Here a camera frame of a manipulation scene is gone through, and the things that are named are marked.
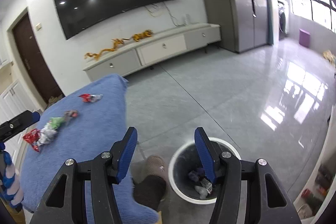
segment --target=blue blanket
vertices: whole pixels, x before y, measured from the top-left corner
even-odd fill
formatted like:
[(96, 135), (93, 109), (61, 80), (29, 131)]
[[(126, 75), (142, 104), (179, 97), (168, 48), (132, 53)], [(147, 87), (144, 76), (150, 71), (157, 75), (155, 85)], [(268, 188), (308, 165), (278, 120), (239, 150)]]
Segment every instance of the blue blanket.
[[(69, 158), (77, 162), (92, 160), (103, 151), (109, 151), (115, 141), (126, 133), (125, 92), (127, 80), (119, 75), (108, 75), (48, 108), (37, 128), (41, 129), (50, 117), (61, 117), (64, 111), (76, 109), (77, 118), (59, 129), (52, 143), (41, 146), (41, 152), (28, 148), (21, 172), (25, 193), (23, 206), (35, 211), (49, 183), (62, 164)], [(95, 103), (82, 102), (80, 94), (103, 94)], [(151, 224), (158, 220), (157, 213), (135, 202), (129, 173), (119, 185), (113, 185), (115, 199), (124, 224)], [(85, 185), (86, 211), (89, 224), (94, 224), (91, 187)]]

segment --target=gray floor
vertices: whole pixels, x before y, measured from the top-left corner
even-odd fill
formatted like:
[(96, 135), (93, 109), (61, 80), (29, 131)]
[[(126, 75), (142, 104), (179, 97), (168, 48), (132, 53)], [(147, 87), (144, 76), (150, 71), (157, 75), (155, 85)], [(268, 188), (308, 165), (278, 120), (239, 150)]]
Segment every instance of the gray floor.
[[(134, 177), (144, 157), (167, 163), (196, 127), (231, 143), (243, 160), (265, 158), (294, 200), (321, 151), (335, 103), (334, 68), (285, 39), (237, 55), (208, 46), (127, 77), (127, 125), (138, 130)], [(243, 223), (246, 185), (238, 223)], [(213, 205), (192, 205), (172, 190), (163, 222), (208, 223)]]

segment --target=tv stand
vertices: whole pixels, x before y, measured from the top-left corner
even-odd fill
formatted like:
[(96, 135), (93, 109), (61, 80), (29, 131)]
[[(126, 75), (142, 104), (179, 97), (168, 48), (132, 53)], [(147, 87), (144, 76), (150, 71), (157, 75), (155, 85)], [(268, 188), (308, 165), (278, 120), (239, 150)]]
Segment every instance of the tv stand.
[(205, 47), (221, 40), (220, 26), (197, 23), (154, 33), (152, 37), (131, 42), (115, 52), (109, 52), (87, 62), (85, 71), (91, 81), (117, 73), (129, 75), (163, 60)]

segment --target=purple bin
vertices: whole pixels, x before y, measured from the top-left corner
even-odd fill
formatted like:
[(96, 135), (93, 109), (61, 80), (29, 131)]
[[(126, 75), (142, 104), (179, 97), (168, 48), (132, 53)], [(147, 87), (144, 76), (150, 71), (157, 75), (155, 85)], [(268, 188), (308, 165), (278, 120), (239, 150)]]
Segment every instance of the purple bin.
[(299, 35), (299, 44), (309, 48), (310, 45), (310, 33), (300, 29), (300, 35)]

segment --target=silver bolt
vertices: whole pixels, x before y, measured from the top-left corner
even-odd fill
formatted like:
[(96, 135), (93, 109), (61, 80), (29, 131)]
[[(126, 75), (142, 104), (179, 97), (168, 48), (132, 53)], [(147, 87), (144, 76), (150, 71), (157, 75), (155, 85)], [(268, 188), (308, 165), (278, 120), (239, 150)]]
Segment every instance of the silver bolt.
[(223, 158), (227, 158), (227, 159), (228, 159), (228, 158), (231, 158), (231, 153), (228, 152), (228, 151), (225, 151), (225, 152), (222, 153), (222, 157), (223, 157)]
[(103, 153), (101, 153), (101, 157), (103, 158), (103, 159), (107, 159), (107, 158), (109, 158), (111, 156), (111, 153), (110, 152), (103, 152)]
[(67, 165), (67, 166), (73, 165), (73, 163), (74, 163), (73, 159), (68, 159), (68, 160), (65, 161), (65, 165)]
[(264, 160), (264, 159), (259, 159), (259, 160), (258, 160), (258, 163), (259, 163), (260, 165), (264, 166), (264, 165), (267, 164), (267, 161)]

